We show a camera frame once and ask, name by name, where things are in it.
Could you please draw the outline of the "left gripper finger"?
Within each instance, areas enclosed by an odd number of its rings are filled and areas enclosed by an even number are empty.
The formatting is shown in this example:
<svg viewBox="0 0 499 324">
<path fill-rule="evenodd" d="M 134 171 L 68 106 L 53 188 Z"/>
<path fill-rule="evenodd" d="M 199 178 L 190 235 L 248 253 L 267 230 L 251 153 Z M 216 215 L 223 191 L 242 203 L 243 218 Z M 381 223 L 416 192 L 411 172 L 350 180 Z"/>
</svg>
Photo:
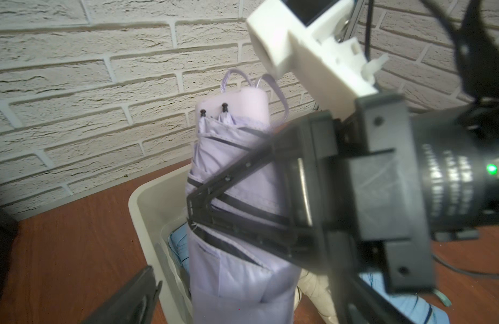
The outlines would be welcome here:
<svg viewBox="0 0 499 324">
<path fill-rule="evenodd" d="M 153 267 L 148 265 L 83 320 L 82 324 L 151 323 L 161 288 L 162 281 L 157 281 Z"/>
</svg>

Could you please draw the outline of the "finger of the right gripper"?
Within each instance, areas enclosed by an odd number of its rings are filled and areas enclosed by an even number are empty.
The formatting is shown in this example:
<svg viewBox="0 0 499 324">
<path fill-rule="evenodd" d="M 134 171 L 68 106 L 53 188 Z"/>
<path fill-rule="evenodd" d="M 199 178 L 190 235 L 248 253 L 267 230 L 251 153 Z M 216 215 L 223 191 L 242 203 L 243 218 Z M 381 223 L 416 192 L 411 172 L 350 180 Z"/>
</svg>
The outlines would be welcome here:
<svg viewBox="0 0 499 324">
<path fill-rule="evenodd" d="M 279 132 L 198 120 L 188 183 L 191 221 L 310 271 L 327 271 L 329 115 L 306 115 Z"/>
</svg>

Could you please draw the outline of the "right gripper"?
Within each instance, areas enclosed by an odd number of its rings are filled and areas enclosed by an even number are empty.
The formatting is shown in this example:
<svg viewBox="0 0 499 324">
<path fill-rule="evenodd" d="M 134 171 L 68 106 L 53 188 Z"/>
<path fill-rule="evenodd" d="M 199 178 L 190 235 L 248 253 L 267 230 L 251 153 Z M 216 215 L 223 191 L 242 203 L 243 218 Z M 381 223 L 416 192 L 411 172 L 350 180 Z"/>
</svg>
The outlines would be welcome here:
<svg viewBox="0 0 499 324">
<path fill-rule="evenodd" d="M 411 117 L 404 98 L 355 101 L 346 121 L 309 117 L 318 181 L 312 216 L 327 236 L 339 323 L 411 323 L 357 274 L 381 271 L 391 294 L 428 292 L 436 273 Z"/>
</svg>

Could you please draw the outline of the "lilac umbrella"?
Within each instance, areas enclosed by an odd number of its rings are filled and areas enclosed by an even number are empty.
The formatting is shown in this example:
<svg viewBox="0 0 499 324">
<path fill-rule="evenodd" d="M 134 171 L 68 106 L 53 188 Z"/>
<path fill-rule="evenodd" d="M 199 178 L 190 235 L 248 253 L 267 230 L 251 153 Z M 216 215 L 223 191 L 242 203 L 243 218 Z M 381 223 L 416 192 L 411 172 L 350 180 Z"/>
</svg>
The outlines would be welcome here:
<svg viewBox="0 0 499 324">
<path fill-rule="evenodd" d="M 272 130 L 260 81 L 199 102 L 197 143 L 185 187 L 192 193 L 248 153 Z M 287 218 L 276 168 L 267 165 L 212 201 L 237 219 L 274 228 Z M 292 323 L 301 270 L 238 238 L 190 221 L 187 228 L 191 303 L 195 323 Z"/>
</svg>

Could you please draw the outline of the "white plastic storage box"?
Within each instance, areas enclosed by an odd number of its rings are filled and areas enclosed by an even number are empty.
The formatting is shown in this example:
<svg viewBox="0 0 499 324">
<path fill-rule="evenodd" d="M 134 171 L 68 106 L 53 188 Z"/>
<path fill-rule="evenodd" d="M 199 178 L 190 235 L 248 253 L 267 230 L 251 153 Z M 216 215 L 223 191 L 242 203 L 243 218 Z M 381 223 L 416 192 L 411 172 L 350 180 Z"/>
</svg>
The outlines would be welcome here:
<svg viewBox="0 0 499 324">
<path fill-rule="evenodd" d="M 192 323 L 192 306 L 168 237 L 186 223 L 185 165 L 138 187 L 129 198 L 132 218 L 148 265 L 162 282 L 159 299 L 168 323 Z"/>
</svg>

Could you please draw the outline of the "beige umbrella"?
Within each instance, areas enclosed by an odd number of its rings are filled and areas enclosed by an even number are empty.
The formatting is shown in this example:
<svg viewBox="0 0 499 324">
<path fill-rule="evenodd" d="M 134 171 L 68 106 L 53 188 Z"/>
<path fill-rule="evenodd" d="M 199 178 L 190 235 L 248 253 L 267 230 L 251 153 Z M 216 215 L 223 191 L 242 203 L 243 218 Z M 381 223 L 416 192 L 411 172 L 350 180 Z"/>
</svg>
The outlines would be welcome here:
<svg viewBox="0 0 499 324">
<path fill-rule="evenodd" d="M 298 307 L 303 296 L 308 297 L 313 302 L 325 323 L 339 323 L 327 275 L 316 275 L 302 269 L 295 289 L 294 309 Z"/>
</svg>

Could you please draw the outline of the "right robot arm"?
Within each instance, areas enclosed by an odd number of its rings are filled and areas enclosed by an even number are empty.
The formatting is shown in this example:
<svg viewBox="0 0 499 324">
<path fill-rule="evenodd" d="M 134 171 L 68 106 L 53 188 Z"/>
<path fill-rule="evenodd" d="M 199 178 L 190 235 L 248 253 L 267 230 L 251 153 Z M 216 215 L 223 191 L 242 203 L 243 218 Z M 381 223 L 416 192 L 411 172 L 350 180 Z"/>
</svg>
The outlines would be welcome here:
<svg viewBox="0 0 499 324">
<path fill-rule="evenodd" d="M 299 272 L 326 278 L 341 323 L 410 323 L 387 296 L 436 285 L 431 243 L 499 225 L 499 49 L 470 1 L 448 32 L 473 103 L 413 115 L 379 91 L 352 1 L 264 1 L 246 20 L 274 86 L 295 74 L 320 110 L 275 131 L 254 99 L 200 109 L 187 191 L 195 323 L 291 323 Z"/>
</svg>

